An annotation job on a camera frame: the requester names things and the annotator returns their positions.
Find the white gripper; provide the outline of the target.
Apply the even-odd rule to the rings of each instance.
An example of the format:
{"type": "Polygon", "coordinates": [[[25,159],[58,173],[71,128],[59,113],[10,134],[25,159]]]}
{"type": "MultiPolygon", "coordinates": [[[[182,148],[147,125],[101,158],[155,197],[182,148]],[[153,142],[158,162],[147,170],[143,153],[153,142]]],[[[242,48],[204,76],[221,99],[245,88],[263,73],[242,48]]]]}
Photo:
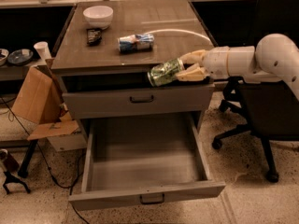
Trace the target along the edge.
{"type": "Polygon", "coordinates": [[[179,58],[184,64],[192,64],[187,69],[176,73],[178,81],[202,81],[206,78],[207,72],[213,79],[226,79],[229,77],[227,71],[229,48],[216,47],[209,51],[199,49],[186,53],[179,58]]]}

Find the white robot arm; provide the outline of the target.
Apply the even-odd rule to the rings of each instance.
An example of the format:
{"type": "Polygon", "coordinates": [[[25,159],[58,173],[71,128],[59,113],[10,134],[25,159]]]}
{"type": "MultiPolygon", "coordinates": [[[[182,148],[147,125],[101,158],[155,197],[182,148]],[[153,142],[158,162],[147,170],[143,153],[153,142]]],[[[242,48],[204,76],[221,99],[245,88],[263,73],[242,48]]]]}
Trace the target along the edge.
{"type": "Polygon", "coordinates": [[[285,35],[263,37],[256,46],[196,50],[179,58],[179,81],[241,77],[247,83],[283,81],[299,100],[299,48],[285,35]]]}

